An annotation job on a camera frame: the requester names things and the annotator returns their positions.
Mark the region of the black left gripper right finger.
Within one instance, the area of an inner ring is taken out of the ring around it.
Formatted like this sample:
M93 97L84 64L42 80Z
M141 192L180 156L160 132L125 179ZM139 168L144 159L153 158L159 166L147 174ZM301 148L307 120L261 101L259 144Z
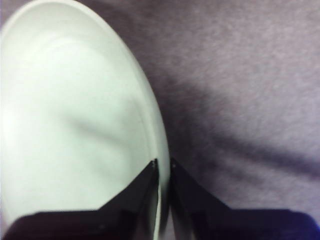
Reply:
M170 160L170 204L178 240L318 240L320 227L289 209L234 209Z

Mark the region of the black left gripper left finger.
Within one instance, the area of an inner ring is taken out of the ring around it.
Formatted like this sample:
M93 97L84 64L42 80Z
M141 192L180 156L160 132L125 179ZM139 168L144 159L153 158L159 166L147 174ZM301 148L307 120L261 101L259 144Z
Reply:
M151 240L159 200L156 159L120 193L96 210L48 211L25 215L6 240Z

